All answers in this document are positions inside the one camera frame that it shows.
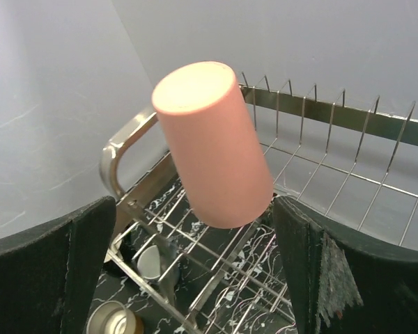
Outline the pink plastic cup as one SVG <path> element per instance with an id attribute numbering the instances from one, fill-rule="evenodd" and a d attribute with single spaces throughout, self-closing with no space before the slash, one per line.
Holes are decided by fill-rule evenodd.
<path id="1" fill-rule="evenodd" d="M 239 228 L 268 208 L 273 179 L 229 66 L 182 66 L 156 85 L 151 102 L 200 221 Z"/>

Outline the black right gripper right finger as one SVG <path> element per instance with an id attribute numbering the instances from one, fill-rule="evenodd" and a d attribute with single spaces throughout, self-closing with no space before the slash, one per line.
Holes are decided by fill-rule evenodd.
<path id="1" fill-rule="evenodd" d="M 272 220 L 299 333 L 418 333 L 418 251 L 333 221 L 290 196 Z"/>

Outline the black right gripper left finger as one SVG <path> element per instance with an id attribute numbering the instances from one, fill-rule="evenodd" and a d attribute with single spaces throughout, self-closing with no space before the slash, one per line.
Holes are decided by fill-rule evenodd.
<path id="1" fill-rule="evenodd" d="M 105 196 L 0 239 L 0 333 L 82 333 L 115 222 Z"/>

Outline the brown and cream cup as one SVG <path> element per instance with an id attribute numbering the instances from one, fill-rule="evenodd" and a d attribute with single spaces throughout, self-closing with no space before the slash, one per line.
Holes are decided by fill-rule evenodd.
<path id="1" fill-rule="evenodd" d="M 118 301 L 97 307 L 86 325 L 87 334 L 143 334 L 142 319 Z"/>

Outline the black mug cream inside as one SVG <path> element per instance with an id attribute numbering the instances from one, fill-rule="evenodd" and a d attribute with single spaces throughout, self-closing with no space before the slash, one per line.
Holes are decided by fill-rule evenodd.
<path id="1" fill-rule="evenodd" d="M 111 247 L 112 251 L 121 257 L 132 270 L 136 271 L 136 265 L 133 262 L 133 257 L 137 252 L 134 243 L 134 237 L 131 234 L 125 235 L 115 246 Z M 109 255 L 106 255 L 103 264 L 103 270 L 113 277 L 123 277 L 125 273 L 113 262 Z"/>

